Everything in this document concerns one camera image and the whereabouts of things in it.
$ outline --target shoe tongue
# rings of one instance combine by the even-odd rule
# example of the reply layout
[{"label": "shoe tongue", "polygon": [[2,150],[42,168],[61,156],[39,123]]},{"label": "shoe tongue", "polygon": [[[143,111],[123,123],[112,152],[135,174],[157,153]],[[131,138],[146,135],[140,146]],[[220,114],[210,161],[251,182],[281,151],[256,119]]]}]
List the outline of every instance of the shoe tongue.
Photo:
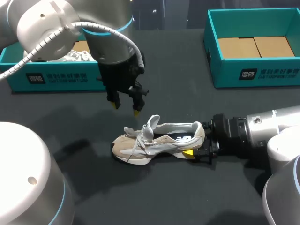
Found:
[{"label": "shoe tongue", "polygon": [[148,142],[153,140],[153,130],[156,128],[159,122],[159,115],[151,116],[147,124],[143,128],[143,139]]}]

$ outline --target black background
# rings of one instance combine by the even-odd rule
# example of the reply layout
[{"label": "black background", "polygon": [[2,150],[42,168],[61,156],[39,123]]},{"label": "black background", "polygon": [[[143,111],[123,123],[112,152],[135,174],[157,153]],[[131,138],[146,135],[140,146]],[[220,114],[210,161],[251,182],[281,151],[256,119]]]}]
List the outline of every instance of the black background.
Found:
[{"label": "black background", "polygon": [[161,123],[193,122],[298,105],[299,88],[215,89],[203,30],[135,37],[147,62],[139,82],[150,90],[137,119],[124,95],[116,111],[104,93],[12,95],[3,81],[0,120],[31,128],[59,159],[74,194],[75,225],[266,225],[260,194],[268,175],[248,160],[223,156],[207,165],[162,156],[133,166],[115,161],[110,143],[124,126],[139,129],[154,114]]}]

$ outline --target white cable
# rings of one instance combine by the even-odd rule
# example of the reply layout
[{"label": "white cable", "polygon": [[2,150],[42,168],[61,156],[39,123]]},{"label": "white cable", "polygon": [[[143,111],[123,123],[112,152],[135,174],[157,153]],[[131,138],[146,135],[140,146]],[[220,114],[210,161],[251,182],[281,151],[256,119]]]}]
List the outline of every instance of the white cable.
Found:
[{"label": "white cable", "polygon": [[[94,28],[97,30],[101,30],[101,31],[105,31],[105,32],[109,32],[112,35],[120,38],[121,40],[124,40],[130,47],[133,48],[134,52],[137,55],[137,59],[138,59],[138,66],[140,68],[144,68],[144,62],[143,62],[143,58],[142,58],[142,54],[139,50],[139,48],[136,46],[136,44],[130,40],[128,37],[126,37],[125,35],[121,34],[120,32],[97,24],[97,23],[93,23],[93,22],[74,22],[72,23],[72,25],[74,27],[81,27],[81,28]],[[22,59],[18,64],[16,64],[15,66],[11,67],[9,70],[5,71],[4,73],[0,74],[0,80],[7,78],[8,76],[14,74],[16,71],[18,71],[19,69],[21,69],[22,67],[24,67],[29,61],[31,61],[34,56],[42,49],[44,48],[49,42],[51,42],[53,39],[55,39],[57,36],[59,36],[62,32],[69,30],[70,28],[67,27],[62,27],[59,28],[58,30],[56,30],[54,33],[52,33],[51,35],[49,35],[48,37],[46,37],[40,44],[37,45],[37,47],[35,49],[33,49],[24,59]]]}]

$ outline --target shoe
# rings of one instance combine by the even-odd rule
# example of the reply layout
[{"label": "shoe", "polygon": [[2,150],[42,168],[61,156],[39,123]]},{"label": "shoe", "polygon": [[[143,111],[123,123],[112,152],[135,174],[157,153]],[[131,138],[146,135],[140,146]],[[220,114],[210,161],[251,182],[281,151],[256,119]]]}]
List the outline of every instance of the shoe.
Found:
[{"label": "shoe", "polygon": [[125,134],[112,143],[113,154],[124,162],[145,165],[162,152],[191,159],[184,151],[202,146],[205,133],[200,122],[161,125],[158,122],[159,115],[154,115],[142,130],[125,127]]}]

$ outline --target brown cardboard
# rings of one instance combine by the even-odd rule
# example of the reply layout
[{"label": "brown cardboard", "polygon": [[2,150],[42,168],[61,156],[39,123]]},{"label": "brown cardboard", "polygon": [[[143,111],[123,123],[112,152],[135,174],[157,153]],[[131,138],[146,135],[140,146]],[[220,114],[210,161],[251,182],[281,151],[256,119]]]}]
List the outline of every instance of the brown cardboard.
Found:
[{"label": "brown cardboard", "polygon": [[295,57],[285,36],[254,37],[262,58]]},{"label": "brown cardboard", "polygon": [[77,41],[73,47],[73,50],[77,52],[88,51],[90,52],[88,43],[86,41]]},{"label": "brown cardboard", "polygon": [[220,38],[219,43],[225,59],[260,58],[253,38]]}]

